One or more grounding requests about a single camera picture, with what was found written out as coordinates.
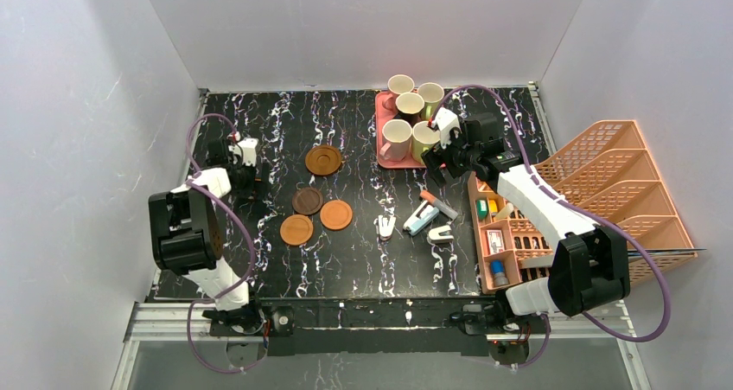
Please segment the dark brown coaster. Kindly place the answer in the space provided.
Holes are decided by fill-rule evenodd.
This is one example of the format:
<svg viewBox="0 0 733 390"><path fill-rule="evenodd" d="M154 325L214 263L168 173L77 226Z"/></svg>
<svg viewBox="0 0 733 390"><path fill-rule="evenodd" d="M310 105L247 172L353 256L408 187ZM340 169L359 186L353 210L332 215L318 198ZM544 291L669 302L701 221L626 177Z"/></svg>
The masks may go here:
<svg viewBox="0 0 733 390"><path fill-rule="evenodd" d="M312 215L322 208L323 195L313 187L299 189L293 195L291 205L297 214Z"/></svg>

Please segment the brown saucer coaster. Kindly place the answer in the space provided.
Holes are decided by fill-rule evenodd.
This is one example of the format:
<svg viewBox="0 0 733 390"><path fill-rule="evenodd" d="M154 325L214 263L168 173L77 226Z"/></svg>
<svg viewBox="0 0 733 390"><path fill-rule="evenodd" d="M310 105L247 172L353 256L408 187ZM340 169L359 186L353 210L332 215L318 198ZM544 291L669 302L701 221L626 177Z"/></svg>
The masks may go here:
<svg viewBox="0 0 733 390"><path fill-rule="evenodd" d="M334 146L322 144L313 147L306 154L305 165L313 175L329 176L341 167L342 156Z"/></svg>

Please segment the pink tray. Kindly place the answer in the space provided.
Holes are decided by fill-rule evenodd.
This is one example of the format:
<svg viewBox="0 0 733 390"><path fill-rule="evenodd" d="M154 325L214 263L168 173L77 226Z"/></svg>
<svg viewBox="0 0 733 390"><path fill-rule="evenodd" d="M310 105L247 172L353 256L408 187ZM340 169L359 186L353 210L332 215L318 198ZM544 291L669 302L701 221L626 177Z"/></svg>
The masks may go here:
<svg viewBox="0 0 733 390"><path fill-rule="evenodd" d="M385 169L424 169L425 164L421 165L418 161L414 160L411 157L411 146L407 156L402 161L387 161L379 156L379 149L383 144L383 139L381 135L382 127L387 121L391 119L397 119L395 118L397 114L397 109L393 112L382 107L382 102L387 95L387 92L381 92L376 96L375 99L376 156L378 163L381 167Z"/></svg>

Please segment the light orange coaster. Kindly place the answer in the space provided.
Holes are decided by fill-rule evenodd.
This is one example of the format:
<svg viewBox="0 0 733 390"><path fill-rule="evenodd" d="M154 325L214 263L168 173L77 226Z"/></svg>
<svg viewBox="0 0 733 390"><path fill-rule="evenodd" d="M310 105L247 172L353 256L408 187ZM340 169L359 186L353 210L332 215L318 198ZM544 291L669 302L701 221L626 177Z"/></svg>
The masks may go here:
<svg viewBox="0 0 733 390"><path fill-rule="evenodd" d="M342 230L350 225L352 219L353 210L342 200L328 201L320 210L321 223L329 230Z"/></svg>

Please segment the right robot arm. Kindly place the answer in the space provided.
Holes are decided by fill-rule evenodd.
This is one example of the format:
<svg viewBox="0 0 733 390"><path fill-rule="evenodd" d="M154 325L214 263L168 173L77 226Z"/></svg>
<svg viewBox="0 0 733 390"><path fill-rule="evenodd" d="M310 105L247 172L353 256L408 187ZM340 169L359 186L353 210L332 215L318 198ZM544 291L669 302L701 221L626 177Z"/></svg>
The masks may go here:
<svg viewBox="0 0 733 390"><path fill-rule="evenodd" d="M530 165L525 155L507 150L497 119L459 118L437 110L428 126L439 133L422 158L440 185L446 175L473 172L513 204L553 251L550 274L499 291L506 319L535 313L575 316L626 297L630 292L627 241L611 227L567 208L564 200Z"/></svg>

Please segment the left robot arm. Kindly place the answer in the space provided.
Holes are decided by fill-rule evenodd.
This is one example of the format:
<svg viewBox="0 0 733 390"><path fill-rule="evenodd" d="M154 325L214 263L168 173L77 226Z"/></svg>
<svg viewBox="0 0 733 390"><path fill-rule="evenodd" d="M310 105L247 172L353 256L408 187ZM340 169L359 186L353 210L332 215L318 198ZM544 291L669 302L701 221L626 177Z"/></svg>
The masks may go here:
<svg viewBox="0 0 733 390"><path fill-rule="evenodd" d="M256 199L267 187L268 163L260 142L238 133L207 147L206 165L181 186L148 200L156 266L194 282L214 304L205 318L246 335L260 332L265 316L244 278L224 258L225 236L215 210L227 195Z"/></svg>

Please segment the green mug front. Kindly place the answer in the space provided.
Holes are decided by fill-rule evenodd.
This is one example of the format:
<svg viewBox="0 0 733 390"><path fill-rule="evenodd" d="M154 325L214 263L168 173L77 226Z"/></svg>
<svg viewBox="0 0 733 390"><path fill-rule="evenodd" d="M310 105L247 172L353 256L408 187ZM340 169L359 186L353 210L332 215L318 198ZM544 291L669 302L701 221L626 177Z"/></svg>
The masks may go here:
<svg viewBox="0 0 733 390"><path fill-rule="evenodd" d="M422 154L439 142L440 132L431 129L427 120L414 124L411 137L411 157L424 165Z"/></svg>

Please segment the green mug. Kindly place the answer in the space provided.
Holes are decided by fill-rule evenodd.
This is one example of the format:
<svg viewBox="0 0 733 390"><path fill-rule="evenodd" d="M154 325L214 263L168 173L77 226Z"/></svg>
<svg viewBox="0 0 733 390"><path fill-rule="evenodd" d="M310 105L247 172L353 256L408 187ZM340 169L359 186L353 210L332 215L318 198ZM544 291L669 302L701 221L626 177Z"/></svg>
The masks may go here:
<svg viewBox="0 0 733 390"><path fill-rule="evenodd" d="M424 100L424 109L421 111L421 118L428 120L439 102L443 99L445 91L442 86L434 82L423 83L417 88L417 93Z"/></svg>
<svg viewBox="0 0 733 390"><path fill-rule="evenodd" d="M439 142L440 132L431 129L427 120L414 124L411 137L411 157L424 165L422 154Z"/></svg>

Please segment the orange grey marker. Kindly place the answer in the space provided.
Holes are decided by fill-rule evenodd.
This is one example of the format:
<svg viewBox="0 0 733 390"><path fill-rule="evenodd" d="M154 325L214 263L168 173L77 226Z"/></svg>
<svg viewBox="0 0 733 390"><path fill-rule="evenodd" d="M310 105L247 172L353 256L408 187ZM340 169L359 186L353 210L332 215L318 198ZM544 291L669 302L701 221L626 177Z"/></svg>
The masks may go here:
<svg viewBox="0 0 733 390"><path fill-rule="evenodd" d="M452 207L450 207L447 203L444 201L438 199L436 196L431 194L427 190L422 190L420 192L420 197L427 201L433 208L438 209L441 213L445 214L446 217L453 221L457 218L459 215L457 211L455 211Z"/></svg>

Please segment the green mug rear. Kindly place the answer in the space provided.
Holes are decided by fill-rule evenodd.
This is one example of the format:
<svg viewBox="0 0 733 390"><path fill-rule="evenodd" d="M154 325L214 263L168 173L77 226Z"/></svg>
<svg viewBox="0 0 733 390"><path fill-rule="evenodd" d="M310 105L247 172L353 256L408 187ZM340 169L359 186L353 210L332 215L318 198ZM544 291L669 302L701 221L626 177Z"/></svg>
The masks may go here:
<svg viewBox="0 0 733 390"><path fill-rule="evenodd" d="M424 100L424 109L421 111L421 118L428 120L439 102L443 99L445 91L442 86L434 82L423 83L417 88L417 93Z"/></svg>

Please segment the dark brown mug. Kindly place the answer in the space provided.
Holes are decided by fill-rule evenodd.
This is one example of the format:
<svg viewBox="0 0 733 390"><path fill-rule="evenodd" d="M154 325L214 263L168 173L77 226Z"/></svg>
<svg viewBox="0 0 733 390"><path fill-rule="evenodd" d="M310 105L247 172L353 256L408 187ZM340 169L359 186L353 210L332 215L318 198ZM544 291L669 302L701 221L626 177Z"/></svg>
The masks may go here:
<svg viewBox="0 0 733 390"><path fill-rule="evenodd" d="M403 119L414 125L422 121L422 113L424 111L424 98L414 92L402 93L395 99L395 107L397 114L395 118Z"/></svg>

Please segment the blue white stapler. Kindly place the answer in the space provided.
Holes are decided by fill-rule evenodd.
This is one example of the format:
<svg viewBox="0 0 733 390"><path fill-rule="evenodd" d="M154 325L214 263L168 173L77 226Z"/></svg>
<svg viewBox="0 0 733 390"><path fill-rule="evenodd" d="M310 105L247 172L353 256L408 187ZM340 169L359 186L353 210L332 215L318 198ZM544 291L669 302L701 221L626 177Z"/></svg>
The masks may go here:
<svg viewBox="0 0 733 390"><path fill-rule="evenodd" d="M440 214L440 211L422 200L403 225L403 230L410 236L416 236Z"/></svg>

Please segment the white red card box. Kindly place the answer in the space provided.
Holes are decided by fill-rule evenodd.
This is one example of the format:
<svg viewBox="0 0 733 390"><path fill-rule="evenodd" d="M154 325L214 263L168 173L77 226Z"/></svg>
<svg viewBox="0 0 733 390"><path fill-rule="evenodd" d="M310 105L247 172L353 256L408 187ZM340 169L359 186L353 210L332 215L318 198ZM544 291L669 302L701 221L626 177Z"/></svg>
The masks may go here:
<svg viewBox="0 0 733 390"><path fill-rule="evenodd" d="M498 229L489 229L486 231L488 254L495 255L503 253L505 248L503 233Z"/></svg>

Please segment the white stapler right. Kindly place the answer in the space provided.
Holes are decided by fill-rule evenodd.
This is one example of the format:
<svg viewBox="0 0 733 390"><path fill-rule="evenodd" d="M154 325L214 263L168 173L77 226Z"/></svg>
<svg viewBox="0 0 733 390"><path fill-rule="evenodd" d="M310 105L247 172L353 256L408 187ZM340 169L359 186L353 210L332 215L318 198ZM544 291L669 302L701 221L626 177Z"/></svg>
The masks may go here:
<svg viewBox="0 0 733 390"><path fill-rule="evenodd" d="M442 245L453 242L455 239L450 224L431 228L427 233L427 241L433 245Z"/></svg>

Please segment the blue stamp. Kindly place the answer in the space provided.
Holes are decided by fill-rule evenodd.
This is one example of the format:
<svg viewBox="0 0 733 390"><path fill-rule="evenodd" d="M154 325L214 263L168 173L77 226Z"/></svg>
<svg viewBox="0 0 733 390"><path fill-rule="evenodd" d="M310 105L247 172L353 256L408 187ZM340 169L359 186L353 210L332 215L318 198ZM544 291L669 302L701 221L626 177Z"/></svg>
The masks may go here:
<svg viewBox="0 0 733 390"><path fill-rule="evenodd" d="M505 287L510 284L506 268L501 260L492 260L489 263L489 270L491 272L495 288Z"/></svg>

